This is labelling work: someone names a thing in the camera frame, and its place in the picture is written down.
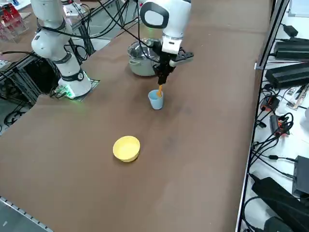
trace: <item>orange object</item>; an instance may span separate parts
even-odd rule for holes
[[[156,93],[158,97],[162,97],[162,85],[159,85],[159,91]]]

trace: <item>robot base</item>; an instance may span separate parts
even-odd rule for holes
[[[85,95],[91,90],[91,81],[85,72],[82,81],[65,81],[60,79],[58,84],[59,86],[56,88],[55,93],[57,95],[65,94],[70,99]]]

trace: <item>yellow bowl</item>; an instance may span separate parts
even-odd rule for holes
[[[118,139],[112,147],[114,156],[123,162],[131,162],[139,156],[140,142],[133,136]]]

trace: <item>black box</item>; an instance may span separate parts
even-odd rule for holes
[[[297,162],[294,164],[294,176],[292,193],[293,194],[309,194],[309,159],[297,156]]]
[[[274,88],[289,88],[309,83],[309,62],[268,69],[266,79]]]

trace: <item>power adapter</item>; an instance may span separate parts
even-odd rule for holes
[[[261,103],[261,109],[265,111],[275,111],[279,106],[280,100],[275,95],[267,94]]]
[[[295,37],[298,34],[298,31],[293,26],[287,26],[285,24],[282,24],[284,32],[290,36]]]
[[[297,156],[297,162],[294,163],[294,176],[292,191],[293,194],[309,194],[309,159]]]

